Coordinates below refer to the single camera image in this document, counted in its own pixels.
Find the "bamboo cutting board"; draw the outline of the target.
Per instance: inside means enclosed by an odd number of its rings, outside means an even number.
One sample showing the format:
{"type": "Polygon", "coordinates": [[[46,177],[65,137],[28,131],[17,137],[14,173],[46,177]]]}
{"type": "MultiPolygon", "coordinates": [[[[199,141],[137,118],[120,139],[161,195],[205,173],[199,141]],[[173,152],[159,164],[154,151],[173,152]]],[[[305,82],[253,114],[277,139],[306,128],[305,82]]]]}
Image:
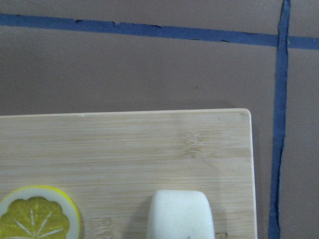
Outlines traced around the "bamboo cutting board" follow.
{"type": "Polygon", "coordinates": [[[28,185],[65,192],[83,239],[143,239],[157,190],[208,198],[218,238],[257,237],[247,109],[4,116],[0,195],[28,185]]]}

